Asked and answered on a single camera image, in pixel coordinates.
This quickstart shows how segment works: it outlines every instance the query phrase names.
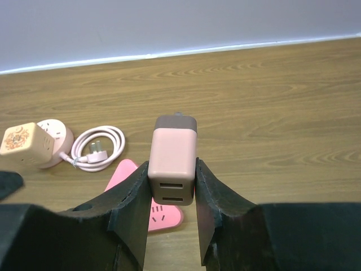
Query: pink triangular object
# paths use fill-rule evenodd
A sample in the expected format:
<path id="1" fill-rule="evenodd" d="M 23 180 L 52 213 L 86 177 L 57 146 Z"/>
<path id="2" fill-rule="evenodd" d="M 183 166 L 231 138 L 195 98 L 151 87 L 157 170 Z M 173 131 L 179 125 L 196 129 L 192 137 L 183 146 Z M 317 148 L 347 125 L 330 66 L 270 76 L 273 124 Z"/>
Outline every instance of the pink triangular object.
<path id="1" fill-rule="evenodd" d="M 138 166 L 132 160 L 121 161 L 105 191 L 127 179 L 137 168 Z M 148 231 L 177 227 L 182 221 L 183 212 L 177 206 L 159 205 L 152 199 Z"/>

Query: socket hole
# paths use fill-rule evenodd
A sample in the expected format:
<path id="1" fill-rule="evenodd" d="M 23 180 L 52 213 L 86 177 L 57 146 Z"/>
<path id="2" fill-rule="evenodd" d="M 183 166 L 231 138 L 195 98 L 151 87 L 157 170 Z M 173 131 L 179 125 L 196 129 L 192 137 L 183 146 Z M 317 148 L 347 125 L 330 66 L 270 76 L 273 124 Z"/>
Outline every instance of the socket hole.
<path id="1" fill-rule="evenodd" d="M 181 183 L 163 183 L 160 184 L 161 188 L 183 188 L 183 185 Z"/>
<path id="2" fill-rule="evenodd" d="M 183 202 L 181 198 L 163 198 L 163 200 L 167 202 Z"/>
<path id="3" fill-rule="evenodd" d="M 84 203 L 82 205 L 79 205 L 79 206 L 75 207 L 73 209 L 73 212 L 86 211 L 86 210 L 92 209 L 92 207 L 93 207 L 93 205 L 91 205 L 90 203 Z"/>

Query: rectangular slot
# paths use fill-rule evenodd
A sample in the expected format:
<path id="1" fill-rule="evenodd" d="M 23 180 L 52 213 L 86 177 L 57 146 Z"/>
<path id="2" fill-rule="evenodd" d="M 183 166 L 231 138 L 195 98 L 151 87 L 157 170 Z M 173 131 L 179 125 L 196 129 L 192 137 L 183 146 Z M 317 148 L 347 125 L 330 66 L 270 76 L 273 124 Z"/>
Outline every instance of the rectangular slot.
<path id="1" fill-rule="evenodd" d="M 183 188 L 183 185 L 181 183 L 164 183 L 161 182 L 160 184 L 161 188 Z"/>
<path id="2" fill-rule="evenodd" d="M 163 200 L 167 202 L 183 202 L 181 198 L 163 198 Z"/>

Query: white wall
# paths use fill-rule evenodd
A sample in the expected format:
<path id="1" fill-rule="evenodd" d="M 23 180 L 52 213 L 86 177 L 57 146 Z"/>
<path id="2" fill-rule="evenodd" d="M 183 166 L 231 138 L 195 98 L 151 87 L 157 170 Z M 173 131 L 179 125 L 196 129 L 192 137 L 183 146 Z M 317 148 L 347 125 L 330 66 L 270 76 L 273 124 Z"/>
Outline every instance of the white wall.
<path id="1" fill-rule="evenodd" d="M 352 36 L 361 0 L 0 0 L 0 71 Z"/>

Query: white cord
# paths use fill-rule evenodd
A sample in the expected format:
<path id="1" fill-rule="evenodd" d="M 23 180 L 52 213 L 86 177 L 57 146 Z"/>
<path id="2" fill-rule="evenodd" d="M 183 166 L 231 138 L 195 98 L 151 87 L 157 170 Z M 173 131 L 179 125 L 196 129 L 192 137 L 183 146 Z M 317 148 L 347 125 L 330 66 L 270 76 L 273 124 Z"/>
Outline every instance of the white cord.
<path id="1" fill-rule="evenodd" d="M 107 152 L 100 150 L 100 145 L 98 145 L 96 151 L 82 156 L 86 144 L 97 137 L 107 137 L 113 142 L 114 149 L 112 155 L 108 157 Z M 103 170 L 117 159 L 123 152 L 124 147 L 125 136 L 119 128 L 114 126 L 99 126 L 85 131 L 75 140 L 71 152 L 72 158 L 64 152 L 60 153 L 60 157 L 83 171 L 96 172 Z"/>

